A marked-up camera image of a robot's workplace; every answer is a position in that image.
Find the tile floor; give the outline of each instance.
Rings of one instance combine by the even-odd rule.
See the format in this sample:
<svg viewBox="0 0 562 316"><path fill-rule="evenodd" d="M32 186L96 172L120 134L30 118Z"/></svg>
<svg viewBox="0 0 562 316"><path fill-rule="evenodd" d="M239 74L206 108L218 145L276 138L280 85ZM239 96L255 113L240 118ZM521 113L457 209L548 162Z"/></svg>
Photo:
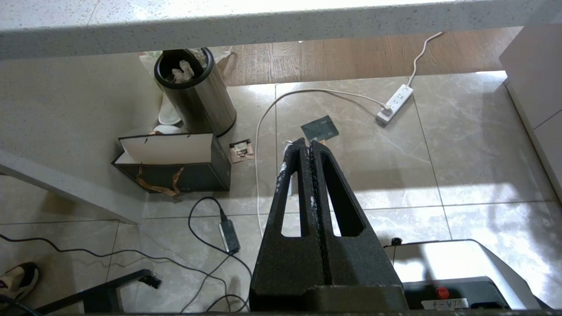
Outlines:
<svg viewBox="0 0 562 316"><path fill-rule="evenodd" d="M285 140L302 137L300 126L330 115L340 135L327 140L381 243L473 238L521 274L533 292L562 308L562 209L502 85L505 74L419 76L414 98L385 129L374 123L378 106L324 93L294 94L271 110L262 124L257 163L260 213L265 223ZM302 88L340 89L388 99L406 78L231 87L238 111L235 127L220 142L254 141L256 123L276 96ZM100 218L95 207L77 205L19 180L0 175L0 233L13 238L47 237L61 248L84 247L98 253L138 249L169 256L190 267L213 270L224 255L200 244L187 229L187 216L202 196L215 196L234 222L242 250L253 266L260 239L255 215L254 161L233 165L230 192L193 193L179 201L150 195L142 225ZM287 204L283 232L298 232L298 196ZM202 202L194 229L221 246L219 218L212 202ZM0 242L0 270L36 261L43 272L25 300L40 306L137 269L153 269L159 290L131 285L121 290L126 312L178 312L197 292L201 274L136 254L97 259L58 254L41 242ZM230 259L217 270L227 291L246 297L249 276ZM188 312L205 310L224 294L208 280ZM226 304L214 310L225 311ZM72 306L61 313L80 312Z"/></svg>

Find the black cable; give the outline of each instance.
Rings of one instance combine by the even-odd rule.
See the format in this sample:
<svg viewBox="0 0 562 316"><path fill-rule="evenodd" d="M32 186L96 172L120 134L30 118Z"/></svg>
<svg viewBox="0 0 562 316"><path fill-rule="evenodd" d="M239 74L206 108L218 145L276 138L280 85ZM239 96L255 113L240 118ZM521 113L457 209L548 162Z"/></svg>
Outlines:
<svg viewBox="0 0 562 316"><path fill-rule="evenodd" d="M233 256L233 254L230 254L230 253L228 253L228 252L222 250L221 248L218 248L218 247L216 247L216 246L214 246L214 245L212 245L212 244L210 244L210 243L204 241L204 240L203 240L201 237L199 237L199 235L193 230L193 228L191 228L191 217L192 217L192 215L193 215L193 211L195 210L195 207L197 206L197 204L199 204L199 203L200 203L201 201L203 201L203 200L213 200L213 201L215 201L215 203L216 203L216 204L218 205L218 207L219 207L219 212L220 212L220 214L224 214L223 208L220 206L220 203L219 203L214 197L211 197L211 196L202 197L202 198L200 198L197 202L195 202L195 204L193 205L193 207L191 207L191 211L189 212L189 217L188 217L188 220L187 220L187 227L189 228L189 230L191 231L191 233L195 236L195 238L197 238L199 241L201 241L201 242L204 243L205 245L207 245L207 246L209 246L209 247L211 247L211 248L213 248L213 249L216 249L216 250L222 252L222 253L225 254L225 255L228 255L227 259L228 259L229 257L233 257L233 258L235 258L236 260L238 260L238 262L240 262L240 263L246 268L246 270L248 270L248 273L250 274L250 279L252 279L252 270L248 267L248 265L247 265L244 261L242 261L242 259L240 259L240 258L238 258L238 257L236 257L236 256ZM248 297L246 300L243 300L245 306L248 305L248 299L249 299L249 297Z"/></svg>
<svg viewBox="0 0 562 316"><path fill-rule="evenodd" d="M248 311L250 310L250 308L248 307L248 304L246 303L246 301L244 301L243 298L241 298L240 296L238 296L238 295L236 295L236 294L226 294L226 295L223 295L223 296L219 297L218 299L216 299L216 300L211 304L211 306L209 306L209 308L207 308L207 310L205 310L205 313L207 313L208 311L210 311L211 308L216 305L216 303L220 302L220 300L222 300L222 299L227 299L229 296L236 297L237 299L239 299L239 300L244 304L244 305L243 305L240 309L238 309L235 313L241 311L242 309L244 309L244 307L247 308Z"/></svg>
<svg viewBox="0 0 562 316"><path fill-rule="evenodd" d="M195 207L196 207L197 204L199 204L201 201L207 200L207 199L215 201L215 203L219 206L219 211L220 211L222 214L224 214L223 208L220 206L220 203L219 203L214 197L211 197L211 196L202 197L202 198L200 198L200 199L193 205L193 207L191 208L191 211L189 212L189 217L188 217L188 220L187 220L187 227L189 228L189 230L191 231L191 233L195 236L195 238L199 239L199 241L201 241L202 243L204 243L205 245L207 245L207 246L209 246L209 247L211 247L211 248L213 248L213 249L216 249L216 250L222 252L222 253L225 254L225 255L229 255L229 256L230 256L230 253L228 253L228 252L222 250L221 248L218 248L217 246L214 246L214 245L212 245L212 244L210 244L210 243L204 241L203 239L201 239L201 237L199 237L199 235L196 234L196 233L193 231L193 228L191 228L191 216L192 216L192 214L193 214L193 211L195 210ZM238 257L236 257L236 256L231 256L231 257L233 257L233 258L235 258L236 260L238 260L238 262L240 262L240 263L246 268L246 270L248 270L248 273L250 274L250 279L251 279L251 278L252 278L252 270L248 267L248 265L247 265L244 261L242 261L242 259L240 259L240 258L238 258Z"/></svg>
<svg viewBox="0 0 562 316"><path fill-rule="evenodd" d="M30 316L42 316L42 315L39 314L36 310L31 309L31 308L25 306L24 304L22 304L22 303L20 303L20 302L17 302L17 301L15 301L14 299L9 298L9 297L6 296L6 295L0 294L0 302L8 303L8 304L10 304L11 306L15 306L15 307L17 307L17 308L23 310L26 314L28 314L28 315L30 315Z"/></svg>
<svg viewBox="0 0 562 316"><path fill-rule="evenodd" d="M197 235L197 233L196 233L196 232L193 230L193 228L191 227L191 217L192 217L192 215L193 215L193 211L195 210L195 207L196 207L201 201L207 200L207 199L215 201L215 203L216 203L216 204L218 205L218 207L219 207L219 213L220 213L221 221L223 222L223 221L226 220L226 215L224 214L224 210L223 210L223 208L220 206L220 203L219 203L214 197L206 196L206 197L202 197L201 199L199 199L199 200L193 205L193 207L191 208L191 211L189 212L189 218L188 218L188 222L187 222L188 225L187 225L187 226L188 226L189 230L191 231L191 233L192 233L192 234L195 236L195 238L197 238L199 241L201 241L201 242L204 243L205 245L207 245L207 246L209 246L209 247L211 247L211 248L213 248L213 249L215 249L215 250L218 250L218 251L222 252L223 254L227 255L227 257L226 257L213 271L211 271L211 273L206 273L205 271L202 271L202 270L199 270L199 269L196 269L196 268L190 268L190 267L188 267L188 266L186 266L186 265L183 265L183 264L181 264L181 263L179 263L179 262L177 262L177 261L175 261L175 260L173 260L173 259L171 259L171 258L168 258L168 257L153 257L153 256L149 256L149 255L147 255L147 254L145 254L145 253L143 253L143 252L141 252L141 251L134 250L134 249L124 249L124 250L115 251L115 252L112 252L112 253L109 253L109 254L105 254L105 255L98 255L98 254L96 254L96 253L94 253L94 252L91 252L90 250L87 250L87 249L84 249L84 248L64 249L64 250L61 250L61 249L59 249L59 248L57 247L57 245L55 245L52 241L50 241L50 240L48 240L48 239L46 239L46 238L41 238L41 237L24 238L24 239L11 239L11 238L8 238L8 237L4 236L3 234L0 234L0 238L4 239L4 240L6 240L6 241L9 241L9 242L44 241L44 242L48 243L51 247L53 247L53 249L55 249L57 252L60 252L60 253L64 253L64 252L74 252L74 251L84 251L84 252L87 252L87 253L91 254L92 256L95 256L95 257L98 257L98 258L105 258L105 257L111 256L111 255L116 255L116 254L120 254L120 253L124 253L124 252L135 252L135 253L137 253L137 254L140 254L140 255L145 256L145 257L147 257L147 258L149 258L149 259L152 259L152 260L167 260L167 261L172 262L172 263L174 263L175 265L177 265L177 266L179 266L179 267L182 267L182 268L184 268L184 269L196 271L196 272L199 272L199 273L202 273L202 274L205 275L205 278L204 278L203 281L201 282L201 285L200 285L200 287L199 287L197 293L194 295L194 297L191 299L191 301L182 309L182 312L183 312L193 301L195 301L195 298L197 298L197 296L198 296L199 293L201 292L201 289L203 288L203 285L205 284L205 281L206 281L208 278L213 278L213 279L222 281L222 283L224 284L224 289L225 289L225 295L221 296L221 297L218 298L213 304L211 304L211 306L209 307L209 309L210 309L211 307L213 307L213 306L214 306L218 301L220 301L221 299L226 299L226 301L227 301L227 303L228 303L228 306L229 306L229 311L230 311L230 302L228 301L228 297L236 297L236 298L240 299L240 300L244 303L244 306L242 306L242 308L240 308L239 310L237 310L237 312L239 312L239 311L242 310L244 307L247 307L247 308L248 308L248 299L244 300L243 298L241 298L240 296L235 295L235 294L226 294L226 291L227 291L227 288L228 288L227 285L226 285L226 281L224 281L223 279L221 279L221 278L219 278L219 277L212 276L212 274L213 274L215 271L217 271L218 268L221 267L221 265L222 265L223 263L225 263L225 261L228 260L228 258L230 258L230 257L233 257L233 258L235 258L236 260L238 260L238 261L246 268L246 270L248 270L248 273L250 274L250 279L252 278L252 270L248 267L248 265L247 265L244 261L242 261L242 259L240 259L240 258L234 256L234 254L230 254L230 253L228 253L228 252L222 250L221 248L218 248L218 247L216 247L216 246L214 246L214 245L212 245L212 244L210 244L210 243L204 241L201 237L199 237L199 235Z"/></svg>
<svg viewBox="0 0 562 316"><path fill-rule="evenodd" d="M223 263L224 263L228 258L230 258L230 256L227 256L226 258L224 258L224 260L223 260L219 265L217 265L216 268L215 268L213 271L211 271L211 272L209 273L209 275L210 275L210 274L213 274L215 271L217 271L218 268L219 268L221 265L223 265ZM209 277L209 276L206 276L206 277L203 279L203 281L201 282L201 285L199 286L199 290L197 290L197 293L195 293L195 295L193 296L193 298L191 299L191 301L189 301L189 303L187 303L187 304L182 308L182 310L179 312L180 314L183 314L183 312L187 309L187 307L190 306L191 303L193 303L193 301L195 301L195 299L197 298L197 295L199 295L199 293L201 292L201 289L203 289L203 285L205 285L205 281L207 280L208 277ZM228 311L230 312L230 302L228 302Z"/></svg>
<svg viewBox="0 0 562 316"><path fill-rule="evenodd" d="M184 269L197 271L199 273L204 274L206 276L205 279L207 277L217 279L224 284L224 292L225 293L226 293L227 288L228 288L227 285L226 285L226 281L224 281L223 279L221 279L219 277L214 277L210 273L207 273L205 271L202 271L202 270L199 270L199 269L196 269L196 268L190 268L190 267L188 267L186 265L183 265L183 264L181 264L181 263L179 263L179 262L177 262L177 261L175 261L171 258L168 258L168 257L153 257L153 256L149 256L149 255L147 255L147 254L145 254L141 251L134 250L134 249L124 249L124 250L115 251L115 252L112 252L112 253L106 254L106 255L98 255L96 253L93 253L93 252L89 251L88 249L83 249L83 248L61 250L52 241L50 241L46 238L41 238L41 237L25 238L25 239L11 239L11 238L8 238L8 237L0 234L0 238L4 239L5 241L9 241L9 242L44 241L44 242L48 243L51 247L53 247L57 252L60 252L60 253L73 252L73 251L84 251L84 252L87 252L87 253L91 254L92 256L95 256L95 257L98 257L98 258L105 258L105 257L111 256L111 255L116 255L116 254L120 254L120 253L123 253L123 252L136 252L137 254L141 254L141 255L143 255L147 258L150 258L152 260L168 260L169 262L172 262L172 263L176 264L177 266L182 267Z"/></svg>

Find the red button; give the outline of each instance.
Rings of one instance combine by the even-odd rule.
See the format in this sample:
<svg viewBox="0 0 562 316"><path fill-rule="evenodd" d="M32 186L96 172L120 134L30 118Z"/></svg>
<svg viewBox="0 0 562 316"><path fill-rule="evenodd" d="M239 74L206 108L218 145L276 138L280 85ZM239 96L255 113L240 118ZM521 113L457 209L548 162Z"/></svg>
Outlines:
<svg viewBox="0 0 562 316"><path fill-rule="evenodd" d="M437 293L437 297L442 300L446 300L449 298L449 290L446 287L438 287L435 291Z"/></svg>

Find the white power strip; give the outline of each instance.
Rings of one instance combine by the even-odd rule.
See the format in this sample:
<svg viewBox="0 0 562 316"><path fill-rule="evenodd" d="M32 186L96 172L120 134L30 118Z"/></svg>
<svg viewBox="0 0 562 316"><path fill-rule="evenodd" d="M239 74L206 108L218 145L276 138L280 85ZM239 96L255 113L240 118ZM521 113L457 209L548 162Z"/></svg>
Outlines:
<svg viewBox="0 0 562 316"><path fill-rule="evenodd" d="M398 110L408 101L414 90L407 85L400 86L398 91L388 100L384 110L377 113L375 121L382 127L388 125L390 120L398 113Z"/></svg>

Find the wooden floor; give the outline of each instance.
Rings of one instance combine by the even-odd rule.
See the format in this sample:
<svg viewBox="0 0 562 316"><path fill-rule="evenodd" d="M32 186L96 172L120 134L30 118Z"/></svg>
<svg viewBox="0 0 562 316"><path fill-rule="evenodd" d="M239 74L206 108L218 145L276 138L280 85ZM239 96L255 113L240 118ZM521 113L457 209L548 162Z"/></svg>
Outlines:
<svg viewBox="0 0 562 316"><path fill-rule="evenodd" d="M501 70L499 55L521 28L444 33L428 44L418 74ZM410 75L432 34L308 40L233 47L220 63L227 85L309 82Z"/></svg>

